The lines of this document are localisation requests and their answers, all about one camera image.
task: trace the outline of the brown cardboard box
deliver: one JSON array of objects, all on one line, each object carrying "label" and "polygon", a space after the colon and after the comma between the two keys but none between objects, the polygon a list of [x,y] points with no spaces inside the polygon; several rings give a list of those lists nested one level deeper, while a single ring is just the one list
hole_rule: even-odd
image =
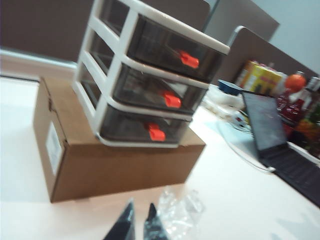
[{"label": "brown cardboard box", "polygon": [[52,78],[40,82],[33,127],[51,202],[183,183],[205,146],[189,128],[176,149],[105,146],[70,83]]}]

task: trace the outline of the laptop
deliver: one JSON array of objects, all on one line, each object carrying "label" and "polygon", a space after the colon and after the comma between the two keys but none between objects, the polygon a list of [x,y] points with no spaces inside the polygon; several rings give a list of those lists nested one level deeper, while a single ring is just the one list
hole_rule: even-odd
[{"label": "laptop", "polygon": [[290,148],[273,97],[242,91],[259,161],[320,208],[320,168]]}]

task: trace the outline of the white plastic frame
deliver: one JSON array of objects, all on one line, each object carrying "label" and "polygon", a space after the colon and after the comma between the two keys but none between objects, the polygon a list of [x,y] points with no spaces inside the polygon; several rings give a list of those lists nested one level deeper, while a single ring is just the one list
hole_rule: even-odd
[{"label": "white plastic frame", "polygon": [[[112,92],[114,90],[116,81],[120,74],[122,63],[126,64],[132,69],[148,73],[160,78],[176,81],[178,83],[208,89],[209,84],[201,81],[194,80],[189,77],[185,77],[172,72],[164,71],[162,69],[148,66],[140,62],[134,61],[127,57],[127,50],[131,42],[131,38],[134,34],[139,15],[146,16],[147,18],[159,23],[160,25],[167,27],[183,36],[187,36],[189,39],[199,42],[211,49],[219,51],[220,53],[227,55],[230,48],[223,43],[205,35],[204,33],[184,24],[183,22],[176,20],[175,18],[166,15],[138,0],[119,0],[129,7],[126,20],[124,22],[120,36],[115,34],[108,26],[106,26],[100,19],[100,11],[104,0],[95,0],[88,27],[82,43],[80,57],[78,60],[78,68],[74,76],[73,88],[79,98],[79,101],[84,109],[84,112],[88,118],[89,125],[92,131],[98,136],[100,141],[108,146],[115,147],[159,147],[159,148],[176,148],[178,144],[167,143],[137,143],[137,142],[118,142],[109,141],[100,137],[99,132],[102,126],[103,119],[108,109],[108,104],[114,108],[130,113],[158,116],[162,118],[179,119],[185,121],[191,121],[192,118],[187,114],[179,114],[174,112],[166,112],[163,110],[152,110],[143,107],[126,106],[113,100]],[[89,53],[92,45],[93,36],[97,33],[99,37],[111,48],[114,53],[111,65],[109,67],[107,75],[102,71],[100,66],[93,59]],[[93,77],[94,81],[98,85],[101,91],[101,96],[98,100],[96,109],[93,107],[87,93],[80,83],[82,73],[82,63],[88,69],[89,73]]]}]

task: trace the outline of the white desk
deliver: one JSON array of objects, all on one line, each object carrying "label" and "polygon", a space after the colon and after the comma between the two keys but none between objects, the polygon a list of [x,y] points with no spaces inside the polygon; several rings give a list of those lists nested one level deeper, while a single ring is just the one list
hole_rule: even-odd
[{"label": "white desk", "polygon": [[[163,188],[51,204],[32,127],[38,84],[2,79],[0,87],[1,240],[100,240],[130,197],[136,239],[142,240],[149,204],[158,202]],[[186,183],[173,186],[177,194],[199,192],[206,209],[198,239],[319,240],[320,209],[277,176],[240,159],[215,130],[216,122],[204,108],[197,110],[191,128],[207,147]],[[222,130],[240,149],[252,148],[248,134]],[[250,152],[243,154],[254,156]]]}]

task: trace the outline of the laptop screen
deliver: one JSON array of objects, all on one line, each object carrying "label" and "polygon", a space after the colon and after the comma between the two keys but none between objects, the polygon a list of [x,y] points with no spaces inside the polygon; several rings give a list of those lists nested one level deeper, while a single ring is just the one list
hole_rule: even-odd
[{"label": "laptop screen", "polygon": [[258,151],[286,144],[287,137],[277,112],[276,100],[249,92],[242,95]]}]

